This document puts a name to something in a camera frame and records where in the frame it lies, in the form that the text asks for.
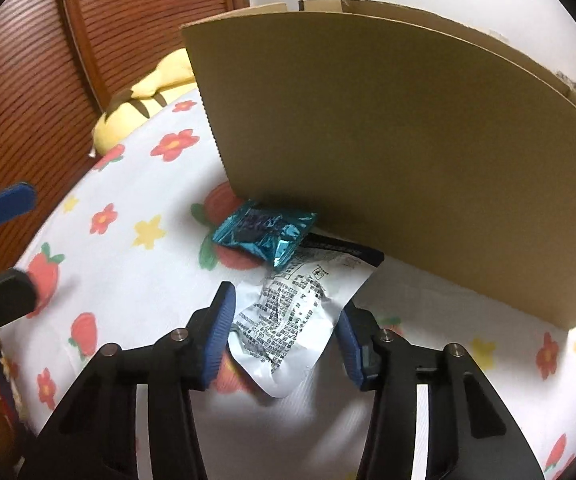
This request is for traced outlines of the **white red label snack pouch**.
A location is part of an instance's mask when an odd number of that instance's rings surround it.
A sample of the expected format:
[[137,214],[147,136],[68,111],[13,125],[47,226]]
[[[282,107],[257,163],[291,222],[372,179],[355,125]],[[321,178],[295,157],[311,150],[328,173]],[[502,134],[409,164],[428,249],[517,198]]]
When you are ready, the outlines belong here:
[[380,250],[306,235],[282,269],[237,285],[231,356],[269,396],[289,396],[324,353],[346,304],[383,260]]

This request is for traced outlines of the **teal foil candy packet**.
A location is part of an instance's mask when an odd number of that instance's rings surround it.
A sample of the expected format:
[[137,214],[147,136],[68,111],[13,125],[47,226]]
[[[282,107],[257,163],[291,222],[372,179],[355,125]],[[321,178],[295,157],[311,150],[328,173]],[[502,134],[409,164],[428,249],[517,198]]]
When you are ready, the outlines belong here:
[[280,270],[313,228],[318,214],[285,208],[263,208],[248,200],[214,231],[213,242],[242,250]]

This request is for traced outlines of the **yellow Pikachu plush toy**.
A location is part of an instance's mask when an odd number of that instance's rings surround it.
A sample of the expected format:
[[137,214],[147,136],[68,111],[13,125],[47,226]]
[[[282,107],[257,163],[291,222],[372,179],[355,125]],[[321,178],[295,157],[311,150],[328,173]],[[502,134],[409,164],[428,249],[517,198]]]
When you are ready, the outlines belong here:
[[169,104],[196,89],[186,49],[169,53],[150,74],[111,98],[92,130],[96,154],[104,156]]

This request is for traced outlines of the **brown cardboard box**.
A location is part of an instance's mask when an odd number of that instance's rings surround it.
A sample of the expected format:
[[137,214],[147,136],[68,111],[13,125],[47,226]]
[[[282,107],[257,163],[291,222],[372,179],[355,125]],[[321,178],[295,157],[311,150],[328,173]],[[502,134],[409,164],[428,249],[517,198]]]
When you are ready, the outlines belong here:
[[240,196],[576,326],[576,93],[429,12],[269,4],[181,31]]

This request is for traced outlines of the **brown louvered wardrobe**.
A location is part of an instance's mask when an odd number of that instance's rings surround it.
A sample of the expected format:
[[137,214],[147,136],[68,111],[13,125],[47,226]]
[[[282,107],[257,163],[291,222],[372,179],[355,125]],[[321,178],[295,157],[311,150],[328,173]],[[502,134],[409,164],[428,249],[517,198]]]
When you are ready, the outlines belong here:
[[181,47],[181,25],[249,0],[5,0],[0,5],[0,190],[33,185],[35,208],[0,226],[0,271],[92,168],[111,96]]

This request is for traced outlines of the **floral white bed sheet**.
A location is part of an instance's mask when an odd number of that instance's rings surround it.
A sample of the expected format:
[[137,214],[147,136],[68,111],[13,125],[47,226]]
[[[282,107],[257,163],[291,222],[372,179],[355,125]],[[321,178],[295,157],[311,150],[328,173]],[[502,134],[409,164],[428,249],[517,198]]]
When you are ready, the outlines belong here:
[[[0,334],[32,432],[102,344],[152,344],[210,304],[219,283],[263,278],[250,258],[211,244],[237,206],[197,92],[155,115],[73,188],[18,263],[38,285],[38,313]],[[413,344],[463,344],[546,477],[572,462],[576,328],[558,330],[391,258],[356,304]],[[213,479],[353,478],[371,404],[346,377],[336,344],[286,398],[267,396],[225,359],[192,400]]]

